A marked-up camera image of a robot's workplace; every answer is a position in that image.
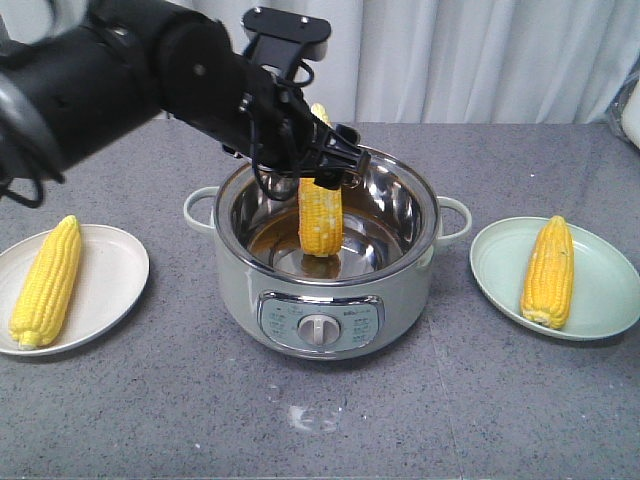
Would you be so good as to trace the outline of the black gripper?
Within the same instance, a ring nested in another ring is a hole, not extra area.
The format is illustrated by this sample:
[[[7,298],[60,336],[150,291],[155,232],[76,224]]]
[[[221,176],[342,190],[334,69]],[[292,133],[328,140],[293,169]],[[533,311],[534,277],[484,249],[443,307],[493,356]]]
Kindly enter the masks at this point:
[[[161,105],[177,119],[281,175],[303,170],[315,132],[302,92],[268,67],[232,50],[218,21],[193,21],[159,42]],[[313,183],[327,190],[355,188],[370,154],[352,127],[317,127]]]

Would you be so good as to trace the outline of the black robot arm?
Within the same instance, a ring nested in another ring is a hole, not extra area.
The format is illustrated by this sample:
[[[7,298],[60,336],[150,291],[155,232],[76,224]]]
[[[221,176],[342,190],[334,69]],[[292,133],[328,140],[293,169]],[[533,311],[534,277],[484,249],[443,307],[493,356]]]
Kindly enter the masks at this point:
[[[358,133],[311,112],[296,75],[324,57],[322,19],[257,7],[249,45],[167,1],[93,1],[82,22],[1,45],[1,191],[64,172],[161,112],[219,141],[256,173],[336,189],[369,163]]]

